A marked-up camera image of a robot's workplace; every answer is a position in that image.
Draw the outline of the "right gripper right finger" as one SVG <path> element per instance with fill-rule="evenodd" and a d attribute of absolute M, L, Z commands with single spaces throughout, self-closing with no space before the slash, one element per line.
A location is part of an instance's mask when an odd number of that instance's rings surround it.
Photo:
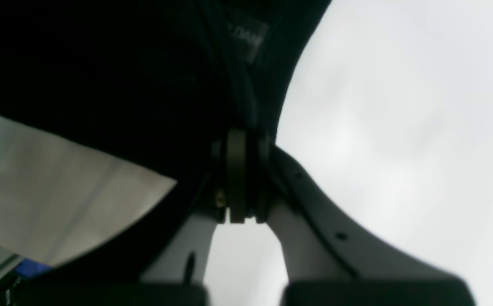
<path fill-rule="evenodd" d="M 367 231 L 266 137 L 248 141 L 248 216 L 278 238 L 292 281 L 464 282 Z"/>

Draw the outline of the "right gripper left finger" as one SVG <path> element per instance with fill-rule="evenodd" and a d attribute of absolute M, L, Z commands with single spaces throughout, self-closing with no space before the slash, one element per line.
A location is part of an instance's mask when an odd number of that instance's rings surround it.
<path fill-rule="evenodd" d="M 244 223 L 247 215 L 247 132 L 229 130 L 214 143 L 215 169 L 198 188 L 186 219 L 163 251 L 140 275 L 144 283 L 202 283 L 215 229 L 227 215 Z"/>

